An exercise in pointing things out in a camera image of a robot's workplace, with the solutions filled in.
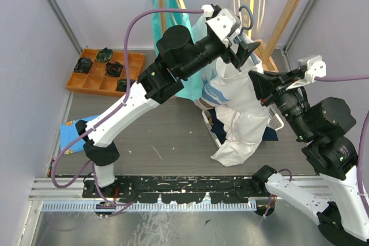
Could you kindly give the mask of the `navy t shirt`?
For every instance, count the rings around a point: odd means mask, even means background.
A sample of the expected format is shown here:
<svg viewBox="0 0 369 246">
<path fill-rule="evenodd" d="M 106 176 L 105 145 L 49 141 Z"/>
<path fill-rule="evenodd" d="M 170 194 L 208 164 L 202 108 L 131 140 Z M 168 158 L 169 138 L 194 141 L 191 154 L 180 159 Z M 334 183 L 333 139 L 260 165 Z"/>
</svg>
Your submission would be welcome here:
<svg viewBox="0 0 369 246">
<path fill-rule="evenodd" d="M 212 126 L 210 131 L 214 133 L 219 142 L 223 144 L 225 142 L 226 136 L 224 124 L 218 120 L 215 109 L 208 110 L 208 114 L 209 116 L 207 116 L 207 118 L 210 120 L 209 123 Z M 266 127 L 262 137 L 262 141 L 278 141 L 277 132 L 270 127 Z"/>
</svg>

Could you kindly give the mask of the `white t shirt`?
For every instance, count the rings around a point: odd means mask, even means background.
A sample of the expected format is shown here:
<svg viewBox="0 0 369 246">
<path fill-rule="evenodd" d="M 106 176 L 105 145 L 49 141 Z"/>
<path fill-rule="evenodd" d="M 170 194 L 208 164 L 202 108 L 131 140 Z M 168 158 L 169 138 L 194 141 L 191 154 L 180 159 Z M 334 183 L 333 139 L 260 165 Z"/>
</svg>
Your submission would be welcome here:
<svg viewBox="0 0 369 246">
<path fill-rule="evenodd" d="M 276 132 L 268 127 L 269 109 L 236 112 L 217 107 L 212 115 L 213 131 L 222 141 L 219 149 L 211 156 L 223 166 L 235 166 L 250 158 L 262 141 L 277 141 Z"/>
</svg>

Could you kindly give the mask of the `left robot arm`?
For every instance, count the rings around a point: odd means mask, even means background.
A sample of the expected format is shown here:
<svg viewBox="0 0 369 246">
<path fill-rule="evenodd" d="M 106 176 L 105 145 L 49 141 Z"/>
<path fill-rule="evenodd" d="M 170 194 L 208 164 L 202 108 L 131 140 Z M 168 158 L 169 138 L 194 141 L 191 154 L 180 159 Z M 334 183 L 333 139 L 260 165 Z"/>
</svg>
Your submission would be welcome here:
<svg viewBox="0 0 369 246">
<path fill-rule="evenodd" d="M 183 25 L 167 29 L 157 42 L 157 58 L 135 83 L 127 85 L 125 95 L 94 120 L 76 123 L 85 154 L 93 163 L 95 191 L 103 198 L 115 192 L 114 163 L 120 154 L 114 139 L 118 134 L 182 90 L 183 81 L 217 58 L 239 69 L 259 45 L 239 31 L 220 39 L 208 29 L 205 37 L 193 42 Z"/>
</svg>

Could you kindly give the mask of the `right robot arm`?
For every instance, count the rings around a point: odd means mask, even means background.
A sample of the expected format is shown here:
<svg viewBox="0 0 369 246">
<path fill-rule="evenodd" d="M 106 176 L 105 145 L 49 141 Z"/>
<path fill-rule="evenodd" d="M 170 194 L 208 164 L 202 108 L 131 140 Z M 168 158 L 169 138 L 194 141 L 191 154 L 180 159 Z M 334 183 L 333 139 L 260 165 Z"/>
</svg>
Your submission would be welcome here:
<svg viewBox="0 0 369 246">
<path fill-rule="evenodd" d="M 275 105 L 298 142 L 305 143 L 302 153 L 333 199 L 307 192 L 267 165 L 253 174 L 253 190 L 259 196 L 281 197 L 308 216 L 334 245 L 367 245 L 368 196 L 360 156 L 346 136 L 356 120 L 340 98 L 328 97 L 310 105 L 302 82 L 305 72 L 305 67 L 284 74 L 250 71 L 249 77 L 261 105 Z"/>
</svg>

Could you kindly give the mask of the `teal hanging t shirt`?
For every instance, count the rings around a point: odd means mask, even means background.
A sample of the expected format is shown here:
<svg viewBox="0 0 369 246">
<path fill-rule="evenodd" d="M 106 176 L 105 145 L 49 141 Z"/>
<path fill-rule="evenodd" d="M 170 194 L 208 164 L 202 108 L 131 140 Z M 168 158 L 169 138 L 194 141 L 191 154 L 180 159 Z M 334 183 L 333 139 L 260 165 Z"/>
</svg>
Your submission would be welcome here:
<svg viewBox="0 0 369 246">
<path fill-rule="evenodd" d="M 200 72 L 209 64 L 211 57 L 208 26 L 204 11 L 201 9 L 183 9 L 181 6 L 164 7 L 152 10 L 155 49 L 157 58 L 149 67 L 150 74 L 145 84 L 150 87 L 147 94 L 162 104 L 169 98 L 169 93 L 176 92 L 177 97 L 197 101 L 202 96 Z M 203 32 L 194 39 L 191 26 L 181 24 L 189 21 L 189 14 L 199 14 L 198 22 Z"/>
</svg>

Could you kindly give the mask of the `white perforated plastic basket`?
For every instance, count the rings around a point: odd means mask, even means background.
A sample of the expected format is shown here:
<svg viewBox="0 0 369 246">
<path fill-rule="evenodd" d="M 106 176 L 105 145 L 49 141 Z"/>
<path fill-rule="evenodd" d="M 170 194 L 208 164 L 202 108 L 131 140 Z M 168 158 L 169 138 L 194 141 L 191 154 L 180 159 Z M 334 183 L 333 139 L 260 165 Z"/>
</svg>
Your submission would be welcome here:
<svg viewBox="0 0 369 246">
<path fill-rule="evenodd" d="M 284 123 L 277 112 L 272 108 L 262 107 L 259 104 L 245 104 L 239 107 L 221 105 L 214 108 L 219 121 L 224 124 L 226 132 L 225 143 L 237 143 L 242 145 L 258 146 L 262 142 L 262 137 L 266 127 L 274 129 L 276 132 L 284 127 Z M 208 110 L 202 111 L 204 122 L 211 130 Z M 219 146 L 216 135 L 210 131 Z"/>
</svg>

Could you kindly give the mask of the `rolled dark sock bottom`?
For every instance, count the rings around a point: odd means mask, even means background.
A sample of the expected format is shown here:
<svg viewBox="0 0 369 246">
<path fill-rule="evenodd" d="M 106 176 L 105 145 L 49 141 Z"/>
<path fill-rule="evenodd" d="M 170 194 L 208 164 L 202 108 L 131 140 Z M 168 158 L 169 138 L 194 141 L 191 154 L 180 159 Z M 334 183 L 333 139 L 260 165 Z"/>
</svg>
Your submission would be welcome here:
<svg viewBox="0 0 369 246">
<path fill-rule="evenodd" d="M 128 85 L 132 86 L 135 83 L 135 80 L 127 80 L 125 78 L 119 79 L 116 83 L 116 91 L 117 92 L 126 92 Z"/>
</svg>

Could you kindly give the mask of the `rolled dark sock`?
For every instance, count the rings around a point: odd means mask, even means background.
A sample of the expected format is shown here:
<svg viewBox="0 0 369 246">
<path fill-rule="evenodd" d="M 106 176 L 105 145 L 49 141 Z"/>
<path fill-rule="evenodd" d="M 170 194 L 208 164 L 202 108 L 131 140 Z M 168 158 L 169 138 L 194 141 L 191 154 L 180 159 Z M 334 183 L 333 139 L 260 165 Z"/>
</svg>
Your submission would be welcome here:
<svg viewBox="0 0 369 246">
<path fill-rule="evenodd" d="M 82 57 L 77 61 L 73 72 L 88 74 L 91 67 L 92 67 L 92 60 L 90 58 Z"/>
<path fill-rule="evenodd" d="M 111 60 L 113 53 L 114 52 L 112 49 L 105 47 L 96 54 L 95 61 L 100 63 L 107 63 Z"/>
<path fill-rule="evenodd" d="M 120 77 L 123 68 L 124 65 L 119 62 L 108 62 L 106 63 L 106 75 L 110 77 Z"/>
<path fill-rule="evenodd" d="M 135 83 L 135 80 L 127 80 L 125 78 L 119 79 L 116 83 L 116 91 L 117 92 L 126 92 L 128 85 L 132 86 Z"/>
</svg>

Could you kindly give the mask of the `rolled dark sock middle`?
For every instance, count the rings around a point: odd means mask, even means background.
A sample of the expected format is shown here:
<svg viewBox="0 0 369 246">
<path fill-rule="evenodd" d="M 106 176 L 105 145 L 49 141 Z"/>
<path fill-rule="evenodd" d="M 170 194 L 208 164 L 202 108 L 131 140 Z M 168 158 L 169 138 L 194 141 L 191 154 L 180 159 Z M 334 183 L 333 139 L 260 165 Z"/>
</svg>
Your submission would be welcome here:
<svg viewBox="0 0 369 246">
<path fill-rule="evenodd" d="M 108 62 L 106 63 L 106 75 L 110 77 L 120 77 L 123 68 L 124 65 L 119 62 Z"/>
</svg>

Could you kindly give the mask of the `rolled dark sock top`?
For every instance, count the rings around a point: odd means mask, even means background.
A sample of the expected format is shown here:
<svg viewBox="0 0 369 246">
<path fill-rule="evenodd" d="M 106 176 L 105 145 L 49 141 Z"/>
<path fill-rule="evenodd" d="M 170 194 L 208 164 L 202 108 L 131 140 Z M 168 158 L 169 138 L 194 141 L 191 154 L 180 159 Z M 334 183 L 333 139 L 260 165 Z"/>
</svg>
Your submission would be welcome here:
<svg viewBox="0 0 369 246">
<path fill-rule="evenodd" d="M 95 61 L 100 63 L 107 63 L 111 60 L 113 53 L 114 52 L 112 49 L 105 47 L 96 54 Z"/>
</svg>

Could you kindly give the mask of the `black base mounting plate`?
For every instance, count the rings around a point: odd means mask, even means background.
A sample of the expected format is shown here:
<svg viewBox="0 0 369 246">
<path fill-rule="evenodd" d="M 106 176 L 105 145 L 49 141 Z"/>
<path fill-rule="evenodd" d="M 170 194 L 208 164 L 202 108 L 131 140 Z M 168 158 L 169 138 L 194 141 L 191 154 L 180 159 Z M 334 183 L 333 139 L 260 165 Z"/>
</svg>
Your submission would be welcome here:
<svg viewBox="0 0 369 246">
<path fill-rule="evenodd" d="M 148 204 L 201 203 L 206 196 L 211 204 L 247 203 L 250 198 L 270 195 L 248 176 L 117 176 L 100 191 L 122 203 Z"/>
</svg>

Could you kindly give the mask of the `wooden compartment tray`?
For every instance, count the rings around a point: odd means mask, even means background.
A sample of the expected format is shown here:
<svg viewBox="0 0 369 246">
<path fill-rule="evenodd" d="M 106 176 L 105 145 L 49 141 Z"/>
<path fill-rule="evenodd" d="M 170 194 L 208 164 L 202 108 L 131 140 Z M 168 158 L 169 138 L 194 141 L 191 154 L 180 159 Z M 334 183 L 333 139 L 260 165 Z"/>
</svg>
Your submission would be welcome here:
<svg viewBox="0 0 369 246">
<path fill-rule="evenodd" d="M 118 90 L 118 81 L 126 78 L 125 70 L 118 77 L 106 73 L 106 66 L 102 62 L 95 61 L 98 49 L 86 48 L 80 57 L 90 58 L 92 65 L 88 73 L 73 72 L 67 82 L 66 88 L 74 93 L 96 94 L 109 97 L 122 97 L 125 92 Z M 136 80 L 142 73 L 146 62 L 145 54 L 130 52 L 129 68 L 130 78 Z"/>
</svg>

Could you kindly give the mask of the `rolled dark sock left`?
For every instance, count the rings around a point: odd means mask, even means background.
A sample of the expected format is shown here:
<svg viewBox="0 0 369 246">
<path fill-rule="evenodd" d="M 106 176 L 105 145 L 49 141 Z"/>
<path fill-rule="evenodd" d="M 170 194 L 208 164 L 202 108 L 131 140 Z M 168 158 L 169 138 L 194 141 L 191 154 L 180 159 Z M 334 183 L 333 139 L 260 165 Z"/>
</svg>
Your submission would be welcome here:
<svg viewBox="0 0 369 246">
<path fill-rule="evenodd" d="M 90 58 L 82 57 L 77 61 L 73 72 L 88 74 L 91 67 L 92 67 L 92 60 Z"/>
</svg>

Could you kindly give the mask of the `blue folded cloth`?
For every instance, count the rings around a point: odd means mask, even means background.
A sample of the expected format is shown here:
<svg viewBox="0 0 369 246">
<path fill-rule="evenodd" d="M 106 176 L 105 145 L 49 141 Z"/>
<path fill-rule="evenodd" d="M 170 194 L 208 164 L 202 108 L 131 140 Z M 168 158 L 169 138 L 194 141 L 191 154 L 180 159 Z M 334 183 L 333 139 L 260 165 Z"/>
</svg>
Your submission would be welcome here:
<svg viewBox="0 0 369 246">
<path fill-rule="evenodd" d="M 60 127 L 60 151 L 62 151 L 70 142 L 75 140 L 79 134 L 76 129 L 76 123 L 79 119 L 68 121 L 61 125 Z M 83 151 L 84 141 L 81 139 L 74 145 L 66 149 L 65 154 L 73 154 Z"/>
</svg>

